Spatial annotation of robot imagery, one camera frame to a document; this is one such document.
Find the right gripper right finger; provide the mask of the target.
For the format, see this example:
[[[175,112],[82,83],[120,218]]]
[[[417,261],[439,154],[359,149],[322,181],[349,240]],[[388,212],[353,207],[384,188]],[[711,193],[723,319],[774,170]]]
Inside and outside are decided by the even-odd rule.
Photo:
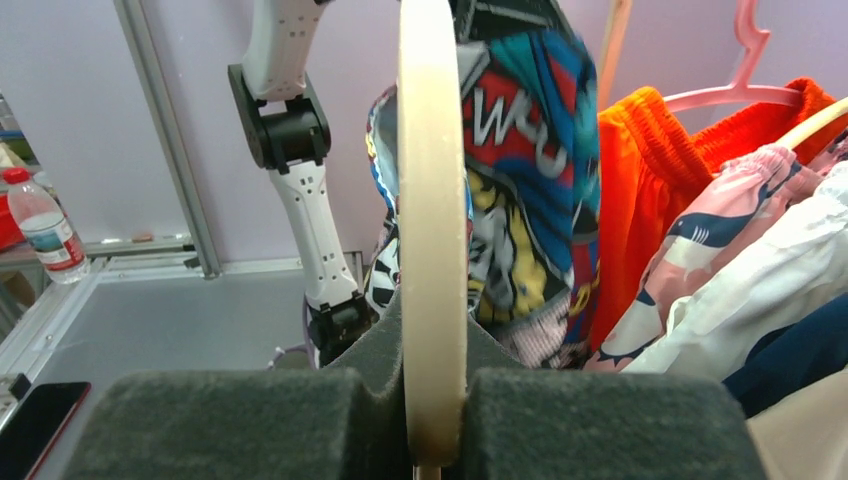
[[[464,479],[762,479],[737,402],[710,380],[532,370],[467,332]]]

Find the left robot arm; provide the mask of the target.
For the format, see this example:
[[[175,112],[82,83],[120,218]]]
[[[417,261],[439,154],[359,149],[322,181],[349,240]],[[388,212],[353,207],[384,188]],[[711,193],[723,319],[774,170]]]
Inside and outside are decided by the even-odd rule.
[[[306,73],[325,1],[256,1],[242,60],[227,68],[256,165],[266,171],[291,224],[302,264],[305,351],[332,363],[371,325],[344,255],[328,197],[329,122]]]

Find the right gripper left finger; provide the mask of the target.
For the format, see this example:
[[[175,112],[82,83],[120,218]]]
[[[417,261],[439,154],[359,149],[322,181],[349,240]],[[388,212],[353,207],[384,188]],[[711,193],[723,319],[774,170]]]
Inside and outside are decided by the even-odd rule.
[[[408,479],[401,301],[319,370],[140,372],[96,404],[67,479]]]

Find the colourful comic print shorts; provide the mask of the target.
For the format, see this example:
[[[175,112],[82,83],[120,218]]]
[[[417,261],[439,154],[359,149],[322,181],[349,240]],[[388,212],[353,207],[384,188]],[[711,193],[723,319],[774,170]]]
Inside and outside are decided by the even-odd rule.
[[[555,1],[455,1],[467,310],[530,368],[577,369],[599,284],[591,54]]]

